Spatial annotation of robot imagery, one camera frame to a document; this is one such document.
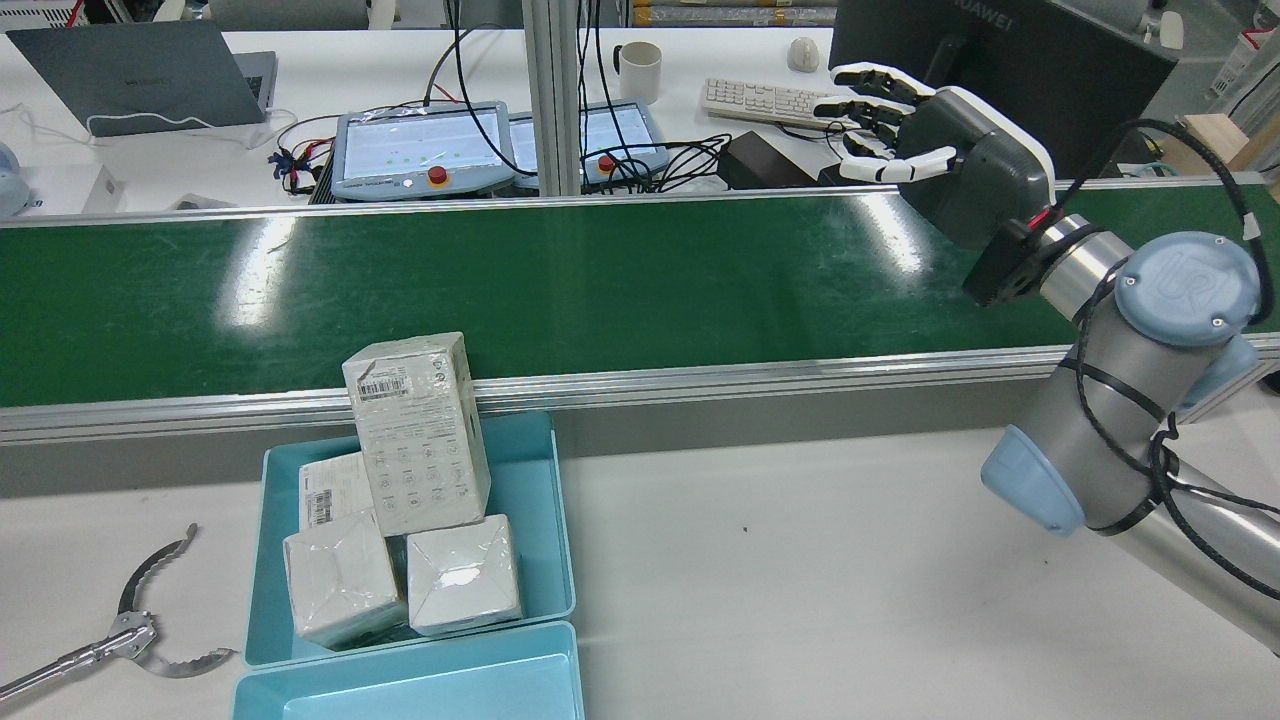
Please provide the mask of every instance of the gray laptop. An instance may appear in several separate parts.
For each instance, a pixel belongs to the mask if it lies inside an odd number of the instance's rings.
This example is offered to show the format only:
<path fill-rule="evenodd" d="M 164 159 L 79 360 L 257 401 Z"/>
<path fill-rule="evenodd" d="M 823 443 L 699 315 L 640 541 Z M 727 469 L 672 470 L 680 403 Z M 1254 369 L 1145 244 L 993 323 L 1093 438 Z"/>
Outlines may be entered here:
<path fill-rule="evenodd" d="M 232 55 L 209 22 L 122 23 L 15 29 L 9 40 L 97 137 L 262 122 L 275 86 L 275 53 Z"/>

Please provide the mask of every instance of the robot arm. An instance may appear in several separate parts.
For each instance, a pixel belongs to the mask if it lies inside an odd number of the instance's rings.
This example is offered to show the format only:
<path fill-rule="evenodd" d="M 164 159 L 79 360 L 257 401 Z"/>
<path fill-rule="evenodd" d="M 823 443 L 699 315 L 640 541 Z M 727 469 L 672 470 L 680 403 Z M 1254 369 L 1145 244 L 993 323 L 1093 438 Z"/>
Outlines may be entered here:
<path fill-rule="evenodd" d="M 1224 500 L 1160 442 L 1171 413 L 1257 361 L 1240 334 L 1260 305 L 1254 260 L 1203 232 L 1134 252 L 1061 217 L 1043 146 L 961 88 L 868 63 L 832 79 L 856 92 L 814 110 L 859 126 L 842 174 L 901 183 L 942 234 L 982 250 L 965 281 L 980 305 L 1038 292 L 1080 329 L 983 484 L 1050 532 L 1110 537 L 1280 653 L 1280 521 Z"/>

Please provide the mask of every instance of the white box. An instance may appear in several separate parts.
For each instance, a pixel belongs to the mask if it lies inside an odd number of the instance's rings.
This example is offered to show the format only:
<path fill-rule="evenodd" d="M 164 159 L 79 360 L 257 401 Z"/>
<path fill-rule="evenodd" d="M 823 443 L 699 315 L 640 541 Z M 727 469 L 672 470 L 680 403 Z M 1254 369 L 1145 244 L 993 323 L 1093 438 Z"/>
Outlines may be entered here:
<path fill-rule="evenodd" d="M 298 528 L 323 525 L 374 506 L 360 452 L 298 468 Z"/>
<path fill-rule="evenodd" d="M 387 541 L 365 510 L 284 538 L 293 630 L 342 650 L 406 620 Z"/>
<path fill-rule="evenodd" d="M 102 165 L 37 165 L 18 168 L 31 200 L 18 217 L 100 215 L 120 205 L 122 186 Z"/>
<path fill-rule="evenodd" d="M 408 624 L 439 635 L 524 618 L 506 515 L 407 538 Z"/>
<path fill-rule="evenodd" d="M 342 374 L 383 534 L 484 518 L 489 464 L 462 333 L 370 345 Z"/>

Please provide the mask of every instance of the metal tongs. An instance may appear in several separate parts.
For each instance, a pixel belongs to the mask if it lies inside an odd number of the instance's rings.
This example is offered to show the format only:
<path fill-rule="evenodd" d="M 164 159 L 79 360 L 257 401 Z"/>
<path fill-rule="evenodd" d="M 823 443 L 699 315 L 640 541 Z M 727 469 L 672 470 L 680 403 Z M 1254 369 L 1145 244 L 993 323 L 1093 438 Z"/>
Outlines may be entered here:
<path fill-rule="evenodd" d="M 220 647 L 196 660 L 169 662 L 151 650 L 151 643 L 156 639 L 155 616 L 137 607 L 138 588 L 147 579 L 147 575 L 151 574 L 156 565 L 177 557 L 182 551 L 187 550 L 187 546 L 191 544 L 191 539 L 195 537 L 196 524 L 192 523 L 187 527 L 186 538 L 161 547 L 151 557 L 143 560 L 142 565 L 138 565 L 129 582 L 124 584 L 124 592 L 120 593 L 120 605 L 118 606 L 119 615 L 111 623 L 105 639 L 73 650 L 40 670 L 0 687 L 0 703 L 36 685 L 67 676 L 76 670 L 88 667 L 113 656 L 127 657 L 161 678 L 193 678 L 212 670 L 230 657 L 234 651 Z"/>

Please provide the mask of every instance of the computer mouse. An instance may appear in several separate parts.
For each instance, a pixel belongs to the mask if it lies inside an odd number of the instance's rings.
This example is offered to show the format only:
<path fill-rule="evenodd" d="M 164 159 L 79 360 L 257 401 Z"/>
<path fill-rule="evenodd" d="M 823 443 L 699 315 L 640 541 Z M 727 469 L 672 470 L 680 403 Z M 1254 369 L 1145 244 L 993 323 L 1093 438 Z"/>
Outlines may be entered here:
<path fill-rule="evenodd" d="M 18 176 L 18 159 L 0 142 L 0 218 L 17 215 L 31 200 L 31 188 Z"/>
<path fill-rule="evenodd" d="M 822 63 L 822 53 L 812 37 L 797 37 L 787 50 L 787 67 L 800 73 L 812 73 Z"/>

